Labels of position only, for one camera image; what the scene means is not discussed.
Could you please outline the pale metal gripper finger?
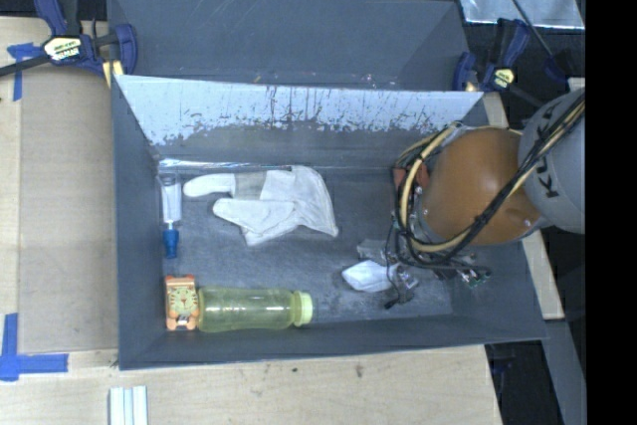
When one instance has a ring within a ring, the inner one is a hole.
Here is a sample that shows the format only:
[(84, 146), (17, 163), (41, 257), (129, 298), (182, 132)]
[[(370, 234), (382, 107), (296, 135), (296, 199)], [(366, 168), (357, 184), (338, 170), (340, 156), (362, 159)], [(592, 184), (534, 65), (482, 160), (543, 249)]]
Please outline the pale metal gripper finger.
[(365, 239), (356, 246), (359, 260), (385, 262), (385, 242), (382, 240)]
[(398, 291), (399, 302), (409, 302), (414, 298), (415, 289), (419, 281), (403, 265), (397, 265), (395, 269), (395, 284)]

